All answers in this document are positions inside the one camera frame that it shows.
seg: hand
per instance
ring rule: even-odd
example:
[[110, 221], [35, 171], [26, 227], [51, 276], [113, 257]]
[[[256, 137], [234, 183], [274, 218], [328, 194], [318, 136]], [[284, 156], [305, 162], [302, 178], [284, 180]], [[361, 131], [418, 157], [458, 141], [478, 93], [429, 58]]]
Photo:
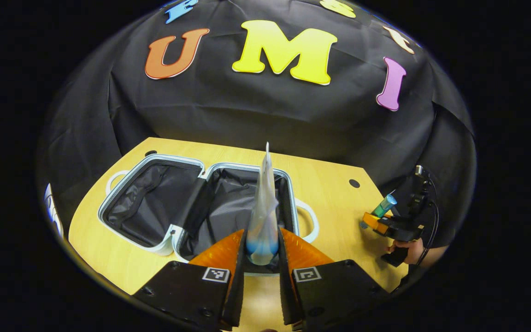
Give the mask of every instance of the hand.
[[421, 254], [423, 253], [423, 240], [419, 238], [417, 241], [411, 241], [411, 242], [403, 242], [403, 241], [397, 241], [394, 240], [392, 242], [392, 246], [386, 247], [386, 251], [393, 252], [395, 250], [395, 247], [399, 248], [409, 248], [409, 251], [407, 252], [407, 257], [405, 257], [405, 260], [403, 261], [406, 264], [416, 264], [417, 261], [419, 261], [419, 257], [421, 257]]

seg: orange letter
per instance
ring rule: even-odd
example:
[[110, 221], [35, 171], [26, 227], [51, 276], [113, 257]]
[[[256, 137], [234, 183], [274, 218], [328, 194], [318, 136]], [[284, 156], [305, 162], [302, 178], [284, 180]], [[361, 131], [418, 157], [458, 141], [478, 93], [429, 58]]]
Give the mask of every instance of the orange letter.
[[209, 29], [197, 29], [188, 31], [182, 35], [182, 38], [186, 40], [183, 44], [182, 54], [179, 59], [171, 65], [165, 65], [163, 58], [167, 52], [167, 46], [169, 43], [175, 40], [175, 36], [166, 36], [159, 40], [155, 40], [149, 45], [149, 57], [145, 65], [145, 73], [149, 78], [153, 80], [159, 80], [161, 78], [173, 77], [183, 73], [194, 61], [196, 57], [196, 50], [198, 50], [198, 44], [200, 44], [200, 38], [207, 34]]

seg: person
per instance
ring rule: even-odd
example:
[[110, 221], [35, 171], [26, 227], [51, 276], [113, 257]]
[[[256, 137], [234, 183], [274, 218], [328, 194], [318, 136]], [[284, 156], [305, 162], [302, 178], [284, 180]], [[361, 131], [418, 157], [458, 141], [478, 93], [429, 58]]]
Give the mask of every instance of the person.
[[[423, 250], [425, 249], [423, 245], [423, 239], [420, 237], [418, 240], [411, 242], [394, 240], [390, 247], [386, 247], [386, 251], [393, 252], [397, 247], [409, 249], [409, 251], [407, 252], [407, 257], [403, 262], [410, 265], [415, 265], [417, 263], [419, 257], [421, 257], [421, 254], [423, 254]], [[441, 258], [441, 256], [446, 250], [448, 250], [448, 246], [430, 248], [430, 250], [428, 250], [427, 254], [425, 255], [423, 261], [419, 263], [419, 266], [430, 267], [434, 265], [434, 263], [436, 263], [438, 259]]]

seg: table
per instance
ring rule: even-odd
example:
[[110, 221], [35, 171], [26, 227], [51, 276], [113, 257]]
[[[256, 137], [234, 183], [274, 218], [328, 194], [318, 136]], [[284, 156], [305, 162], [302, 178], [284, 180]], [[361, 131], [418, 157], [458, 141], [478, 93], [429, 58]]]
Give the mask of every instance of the table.
[[[264, 151], [148, 138], [98, 179], [72, 218], [68, 240], [97, 273], [128, 294], [139, 290], [169, 261], [179, 261], [175, 254], [158, 256], [130, 244], [97, 219], [110, 177], [130, 170], [152, 150], [201, 160], [206, 169], [217, 162], [260, 166], [265, 155]], [[407, 274], [407, 265], [393, 267], [381, 261], [379, 257], [385, 254], [384, 248], [392, 240], [369, 228], [360, 228], [364, 212], [374, 210], [383, 198], [363, 168], [275, 153], [271, 153], [271, 159], [274, 168], [289, 174], [295, 197], [310, 205], [318, 217], [320, 232], [312, 244], [335, 261], [353, 259], [388, 292], [396, 288]], [[350, 179], [358, 181], [360, 187], [352, 186]], [[299, 229], [305, 236], [310, 233], [312, 223], [308, 213], [300, 208], [298, 212]], [[279, 277], [245, 276], [244, 283], [241, 325], [233, 330], [291, 331], [290, 326], [283, 324]]]

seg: suitcase handle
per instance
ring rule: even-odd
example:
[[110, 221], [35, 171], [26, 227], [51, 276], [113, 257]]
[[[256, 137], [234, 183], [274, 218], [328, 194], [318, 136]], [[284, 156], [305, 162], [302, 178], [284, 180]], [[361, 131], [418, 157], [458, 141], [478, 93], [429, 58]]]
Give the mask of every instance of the suitcase handle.
[[314, 213], [311, 206], [309, 206], [307, 203], [302, 202], [298, 198], [295, 197], [295, 205], [297, 208], [303, 208], [308, 212], [310, 215], [311, 220], [313, 221], [313, 230], [310, 232], [309, 235], [303, 236], [303, 240], [305, 240], [308, 243], [313, 243], [313, 241], [317, 238], [319, 235], [319, 220], [317, 219], [317, 215]]
[[108, 196], [110, 194], [110, 191], [112, 191], [112, 182], [114, 182], [114, 180], [119, 176], [125, 176], [126, 174], [128, 174], [128, 172], [130, 171], [116, 172], [116, 174], [110, 177], [108, 183], [106, 184], [106, 196]]

